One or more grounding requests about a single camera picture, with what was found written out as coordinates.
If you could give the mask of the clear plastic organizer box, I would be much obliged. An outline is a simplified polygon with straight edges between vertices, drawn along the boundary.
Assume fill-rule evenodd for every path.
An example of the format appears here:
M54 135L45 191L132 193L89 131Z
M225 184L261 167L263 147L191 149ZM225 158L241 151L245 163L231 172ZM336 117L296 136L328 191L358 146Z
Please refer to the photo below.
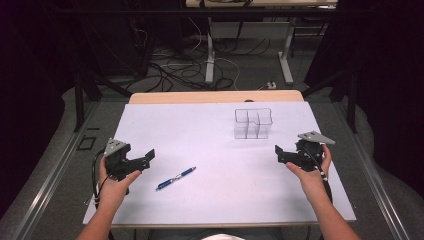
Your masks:
M267 139L273 125L269 108L236 109L234 111L236 139Z

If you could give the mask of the blue pen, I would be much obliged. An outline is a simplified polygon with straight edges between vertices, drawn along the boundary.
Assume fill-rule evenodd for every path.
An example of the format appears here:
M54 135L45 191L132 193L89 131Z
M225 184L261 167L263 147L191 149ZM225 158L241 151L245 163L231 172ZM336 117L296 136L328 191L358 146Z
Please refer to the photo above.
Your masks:
M189 168L189 169L181 172L180 174L178 174L178 175L176 175L176 176L174 176L174 177L172 177L172 178L170 178L170 179L168 179L168 180L166 180L166 181L158 184L158 186L156 187L155 190L156 191L160 191L160 190L166 188L167 186L171 185L175 181L178 181L179 179L181 179L181 178L185 177L186 175L192 173L193 171L196 170L196 168L197 168L196 166L193 166L193 167L191 167L191 168Z

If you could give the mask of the person's left hand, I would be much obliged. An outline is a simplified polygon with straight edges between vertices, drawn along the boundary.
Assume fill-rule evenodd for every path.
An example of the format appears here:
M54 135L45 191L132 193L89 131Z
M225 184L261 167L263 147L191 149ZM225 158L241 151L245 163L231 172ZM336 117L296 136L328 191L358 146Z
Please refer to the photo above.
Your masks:
M123 180L114 180L107 174L105 158L102 158L99 166L99 209L117 210L122 204L128 187L141 175L135 170Z

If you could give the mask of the white desk with metal legs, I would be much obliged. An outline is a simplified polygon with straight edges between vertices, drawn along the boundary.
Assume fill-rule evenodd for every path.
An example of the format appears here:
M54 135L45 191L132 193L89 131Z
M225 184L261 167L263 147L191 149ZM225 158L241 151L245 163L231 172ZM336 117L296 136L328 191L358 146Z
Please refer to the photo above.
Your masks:
M241 9L258 8L259 10L308 10L324 9L331 10L336 7L338 0L186 0L186 6L189 8L224 8ZM278 53L279 62L285 83L292 85L294 83L291 70L287 61L289 49L294 38L296 17L288 17L284 22L215 22L211 17L208 18L207 43L208 59L206 69L206 83L211 83L214 75L215 51L213 41L218 38L228 39L253 39L253 33L258 30L268 39L282 39L284 49Z

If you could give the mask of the black metal stand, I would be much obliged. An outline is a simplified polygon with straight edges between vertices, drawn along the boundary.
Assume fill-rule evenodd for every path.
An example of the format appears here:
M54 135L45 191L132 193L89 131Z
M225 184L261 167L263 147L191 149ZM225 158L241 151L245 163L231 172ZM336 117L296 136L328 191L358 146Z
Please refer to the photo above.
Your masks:
M329 84L336 84L337 88L332 90L330 99L332 102L340 102L342 99L341 93L344 92L348 98L346 121L351 131L356 134L356 102L358 91L358 70L349 70L344 68L332 74L330 77L324 79L315 86L308 87L301 92L303 97L307 97L312 93L321 90Z
M82 59L78 46L71 36L67 37L69 54L71 55L72 68L74 75L76 124L74 131L78 132L85 122L84 95L87 95L91 101L100 101L102 93L97 86L98 83L112 89L124 97L131 97L132 93L111 82L94 70L89 68Z

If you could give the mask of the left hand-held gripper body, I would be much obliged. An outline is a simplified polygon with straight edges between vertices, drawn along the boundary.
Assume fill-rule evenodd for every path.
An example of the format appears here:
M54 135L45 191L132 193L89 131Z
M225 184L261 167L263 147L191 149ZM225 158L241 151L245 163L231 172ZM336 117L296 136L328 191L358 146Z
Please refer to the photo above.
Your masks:
M145 156L129 160L126 154L131 150L131 145L119 140L109 139L105 151L105 167L109 176L115 177L118 181L123 180L127 175L135 171L137 162L145 162Z

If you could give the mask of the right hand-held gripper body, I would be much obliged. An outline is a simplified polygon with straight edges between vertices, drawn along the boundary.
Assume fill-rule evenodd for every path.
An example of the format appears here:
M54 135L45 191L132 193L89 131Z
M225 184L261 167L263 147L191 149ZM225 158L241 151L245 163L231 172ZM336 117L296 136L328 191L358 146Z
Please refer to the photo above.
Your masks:
M300 140L296 143L294 164L309 172L322 165L322 144L334 145L335 141L316 131L301 133Z

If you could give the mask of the metal floor rail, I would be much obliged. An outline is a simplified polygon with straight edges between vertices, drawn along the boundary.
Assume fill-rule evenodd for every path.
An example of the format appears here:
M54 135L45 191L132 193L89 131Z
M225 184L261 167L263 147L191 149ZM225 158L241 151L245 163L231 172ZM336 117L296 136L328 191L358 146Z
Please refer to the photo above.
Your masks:
M68 101L47 149L8 210L8 216L14 213L18 220L11 240L30 239L82 139L82 129L74 131L75 125L76 107Z
M358 135L355 134L348 125L347 113L344 110L343 104L335 103L334 109L342 122L343 128L347 131L347 135L353 142L355 151L359 154L359 165L394 240L411 240L394 208L393 202L384 188L383 181L375 168L375 164L360 142Z

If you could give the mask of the person's clothing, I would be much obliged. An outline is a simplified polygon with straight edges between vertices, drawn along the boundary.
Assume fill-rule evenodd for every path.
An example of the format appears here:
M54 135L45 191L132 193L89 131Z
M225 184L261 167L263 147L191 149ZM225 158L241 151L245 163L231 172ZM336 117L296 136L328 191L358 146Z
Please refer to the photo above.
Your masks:
M196 228L150 230L146 240L286 240L290 228Z

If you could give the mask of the person's right hand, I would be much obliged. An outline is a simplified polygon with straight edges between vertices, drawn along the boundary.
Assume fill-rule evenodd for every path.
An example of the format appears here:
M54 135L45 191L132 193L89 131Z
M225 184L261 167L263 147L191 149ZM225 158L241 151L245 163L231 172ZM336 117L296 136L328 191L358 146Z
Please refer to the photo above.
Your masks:
M328 172L332 161L332 156L329 148L326 145L323 145L322 149L324 152L321 164L322 170L306 172L291 162L286 164L286 167L299 178L301 187L311 204L331 202L327 194L321 173L329 176Z

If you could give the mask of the black curtain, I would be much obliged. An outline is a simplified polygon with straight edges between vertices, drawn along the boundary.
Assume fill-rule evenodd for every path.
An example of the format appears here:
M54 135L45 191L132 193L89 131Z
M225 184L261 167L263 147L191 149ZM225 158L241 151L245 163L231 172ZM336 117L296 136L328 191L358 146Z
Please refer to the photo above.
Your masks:
M374 133L374 160L424 198L424 0L338 0L304 83L347 94Z
M0 0L0 218L59 126L73 87L40 0Z

